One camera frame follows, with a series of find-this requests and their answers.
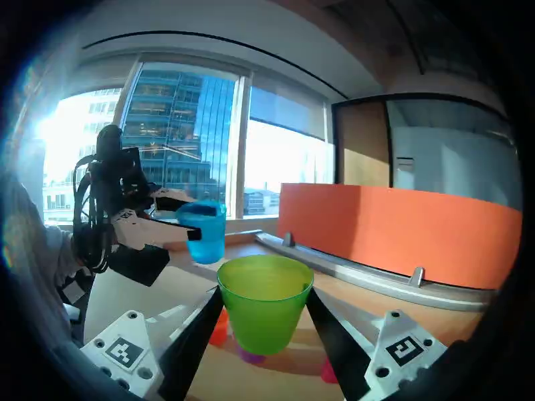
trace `metal bracket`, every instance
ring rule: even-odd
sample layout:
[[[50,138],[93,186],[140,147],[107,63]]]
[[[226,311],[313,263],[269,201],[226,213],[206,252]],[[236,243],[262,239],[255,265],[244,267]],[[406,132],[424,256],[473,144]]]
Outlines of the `metal bracket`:
[[[424,274],[424,268],[422,266],[418,266],[416,269],[414,269],[414,273],[409,279],[409,285],[411,287],[417,287],[420,288],[422,284],[422,278]]]
[[[290,248],[293,248],[296,246],[296,242],[294,240],[294,236],[292,235],[292,233],[286,233],[284,235],[284,240],[282,241],[282,245],[284,247],[290,247]]]

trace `wooden table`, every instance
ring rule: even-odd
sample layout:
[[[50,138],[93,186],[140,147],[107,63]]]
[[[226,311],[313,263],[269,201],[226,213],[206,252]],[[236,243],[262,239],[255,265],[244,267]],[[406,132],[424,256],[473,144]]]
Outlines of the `wooden table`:
[[[253,234],[228,236],[225,259],[274,252],[254,242]],[[152,287],[137,284],[113,271],[98,275],[92,289],[84,339],[90,341],[124,312],[135,309],[152,317],[179,304],[195,302],[216,284],[216,263],[195,265],[183,245]],[[444,344],[467,339],[481,317],[478,312],[436,309],[387,297],[331,276],[314,272],[314,286],[378,316],[402,309]],[[343,400],[337,384],[320,373],[326,353],[305,309],[290,345],[259,365],[243,362],[229,338],[222,348],[208,345],[191,384],[188,400]]]

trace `window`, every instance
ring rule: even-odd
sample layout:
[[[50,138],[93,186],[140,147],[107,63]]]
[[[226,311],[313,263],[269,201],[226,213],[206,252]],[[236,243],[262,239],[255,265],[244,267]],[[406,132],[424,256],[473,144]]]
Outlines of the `window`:
[[[108,106],[108,114],[115,113],[115,107],[117,107],[117,102],[110,102]]]
[[[193,198],[224,203],[238,77],[190,71],[191,66],[175,63],[143,65],[125,118],[123,146],[142,150],[147,179],[184,189]]]
[[[115,113],[122,145],[139,149],[148,181],[225,203],[229,218],[277,215],[283,182],[332,182],[324,99],[284,77],[229,70],[142,62],[124,106],[120,88],[63,100],[43,132],[45,222],[72,220],[73,167],[96,152],[96,137]],[[74,178],[85,173],[78,169]]]
[[[244,202],[247,215],[278,215],[283,182],[332,182],[324,102],[297,87],[258,77],[251,88]],[[262,204],[263,207],[251,207]]]
[[[99,90],[63,99],[54,115],[39,125],[39,135],[46,146],[43,179],[45,224],[72,222],[74,165],[81,157],[95,153],[98,132],[113,119],[113,113],[106,111],[109,105],[116,105],[120,91],[120,88]],[[101,102],[94,101],[96,96]],[[82,168],[77,171],[78,182],[84,173]]]

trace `orange panel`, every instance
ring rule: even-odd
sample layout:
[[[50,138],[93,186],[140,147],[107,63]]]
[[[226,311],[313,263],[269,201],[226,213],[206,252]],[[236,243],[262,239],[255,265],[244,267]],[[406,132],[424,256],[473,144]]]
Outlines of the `orange panel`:
[[[522,213],[462,196],[331,184],[283,184],[277,233],[365,265],[496,289],[512,268]]]

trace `glass building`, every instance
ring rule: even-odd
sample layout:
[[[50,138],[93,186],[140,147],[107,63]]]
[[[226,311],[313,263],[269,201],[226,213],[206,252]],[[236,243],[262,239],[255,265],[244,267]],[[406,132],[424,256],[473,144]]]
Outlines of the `glass building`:
[[[145,65],[128,106],[122,145],[139,147],[149,181],[225,203],[234,85]]]

